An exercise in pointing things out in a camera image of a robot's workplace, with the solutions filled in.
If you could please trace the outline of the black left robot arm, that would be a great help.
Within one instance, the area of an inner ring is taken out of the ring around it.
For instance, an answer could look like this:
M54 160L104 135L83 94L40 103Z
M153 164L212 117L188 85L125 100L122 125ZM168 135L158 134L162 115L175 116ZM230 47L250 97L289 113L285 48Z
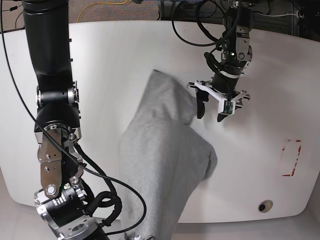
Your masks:
M243 107L243 100L251 96L245 90L237 91L236 86L243 70L252 61L253 50L250 45L252 30L251 9L248 1L234 0L232 6L223 14L222 22L225 31L220 39L213 37L204 27L200 19L200 3L195 10L195 19L200 30L215 44L215 51L221 53L217 60L213 51L205 52L204 58L214 75L211 80L197 80L188 83L195 89L197 103L197 118L205 114L205 103L209 97L218 101L217 121L234 115L237 109Z

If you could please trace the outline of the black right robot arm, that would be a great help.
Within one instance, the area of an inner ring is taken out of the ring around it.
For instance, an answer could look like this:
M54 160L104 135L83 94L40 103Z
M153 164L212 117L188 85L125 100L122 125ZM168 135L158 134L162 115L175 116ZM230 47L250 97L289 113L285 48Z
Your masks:
M122 211L113 180L81 149L79 91L72 77L68 2L24 0L23 18L37 78L41 190L38 214L59 240L107 240Z

